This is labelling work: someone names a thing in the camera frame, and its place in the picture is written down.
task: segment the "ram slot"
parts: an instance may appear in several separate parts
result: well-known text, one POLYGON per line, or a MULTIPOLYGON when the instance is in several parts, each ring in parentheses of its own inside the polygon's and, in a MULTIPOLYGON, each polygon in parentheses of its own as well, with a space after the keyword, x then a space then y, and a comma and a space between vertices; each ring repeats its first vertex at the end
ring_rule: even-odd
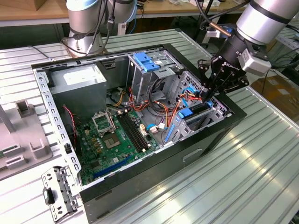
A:
POLYGON ((122 128, 125 130, 129 139, 134 144, 138 153, 142 152, 143 149, 148 148, 148 145, 146 144, 145 140, 143 139, 139 131, 136 129, 134 123, 126 114, 119 116, 117 119, 121 124, 122 128))

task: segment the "side panel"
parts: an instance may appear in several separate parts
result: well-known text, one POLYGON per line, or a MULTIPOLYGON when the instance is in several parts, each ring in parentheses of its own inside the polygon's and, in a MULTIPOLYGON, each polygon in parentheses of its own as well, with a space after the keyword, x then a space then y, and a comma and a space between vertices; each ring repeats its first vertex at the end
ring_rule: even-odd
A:
POLYGON ((84 207, 88 222, 93 223, 101 217, 104 217, 106 214, 118 208, 125 202, 133 199, 188 166, 192 162, 198 160, 203 152, 211 150, 216 145, 215 140, 218 142, 219 139, 222 139, 229 130, 226 128, 225 130, 215 132, 214 134, 176 153, 168 159, 161 161, 133 178, 117 185, 114 188, 111 188, 106 193, 85 202, 84 207))

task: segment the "aluminum table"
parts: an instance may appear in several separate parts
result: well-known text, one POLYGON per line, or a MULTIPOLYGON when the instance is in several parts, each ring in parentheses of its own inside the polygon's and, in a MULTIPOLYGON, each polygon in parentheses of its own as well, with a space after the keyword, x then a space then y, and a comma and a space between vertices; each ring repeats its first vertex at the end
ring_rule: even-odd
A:
MULTIPOLYGON (((162 43, 171 43, 194 65, 210 57, 176 30, 114 36, 107 49, 162 43)), ((70 57, 58 43, 37 47, 56 60, 70 57)), ((30 68, 46 61, 28 47, 0 50, 0 103, 8 109, 28 99, 54 154, 46 163, 0 182, 1 223, 53 222, 40 177, 64 160, 30 68)), ((250 87, 228 95, 247 117, 214 151, 95 223, 288 223, 299 209, 299 127, 250 87)), ((83 208, 62 223, 86 224, 83 208)))

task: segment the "green motherboard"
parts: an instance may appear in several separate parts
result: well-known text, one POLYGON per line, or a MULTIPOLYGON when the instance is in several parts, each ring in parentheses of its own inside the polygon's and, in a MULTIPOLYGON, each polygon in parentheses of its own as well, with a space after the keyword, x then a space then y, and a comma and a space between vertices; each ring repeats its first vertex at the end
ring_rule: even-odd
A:
MULTIPOLYGON (((136 112, 129 111, 127 116, 132 120, 132 124, 135 125, 135 131, 140 132, 138 126, 142 122, 136 112)), ((95 176, 97 178, 107 175, 111 171, 159 149, 158 143, 148 134, 143 139, 149 147, 146 150, 138 150, 125 131, 128 130, 128 127, 121 125, 119 115, 111 116, 111 123, 114 124, 115 131, 107 132, 103 136, 99 135, 97 128, 109 128, 109 122, 105 117, 95 121, 98 127, 96 127, 92 119, 87 124, 77 127, 81 145, 81 155, 77 156, 82 167, 80 175, 84 185, 93 182, 95 176)))

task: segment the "workbench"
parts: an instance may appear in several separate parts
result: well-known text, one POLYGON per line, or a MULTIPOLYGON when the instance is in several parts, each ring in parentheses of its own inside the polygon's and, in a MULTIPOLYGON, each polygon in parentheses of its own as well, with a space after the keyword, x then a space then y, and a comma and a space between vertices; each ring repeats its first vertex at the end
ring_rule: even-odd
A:
MULTIPOLYGON (((221 3, 219 7, 212 7, 209 14, 222 12, 236 5, 237 4, 232 0, 227 0, 224 3, 221 3)), ((241 13, 243 10, 244 8, 241 8, 234 13, 241 13)), ((141 10, 138 9, 136 18, 176 17, 188 15, 199 15, 198 8, 190 3, 174 5, 168 0, 164 0, 162 2, 145 2, 144 15, 142 15, 141 10)), ((68 10, 66 8, 65 0, 47 0, 36 12, 0 5, 0 27, 68 22, 68 10)))
MULTIPOLYGON (((191 38, 173 29, 113 36, 107 50, 163 43, 171 43, 194 65, 210 58, 191 38)), ((37 47, 56 60, 70 58, 59 43, 37 47)), ((54 154, 44 164, 0 182, 1 223, 52 223, 41 174, 63 166, 64 160, 30 68, 47 60, 29 47, 0 50, 0 103, 4 109, 21 99, 33 104, 54 154)), ((299 209, 299 126, 250 87, 228 96, 247 117, 215 150, 96 223, 287 224, 299 209)), ((83 208, 62 223, 86 224, 83 208)))

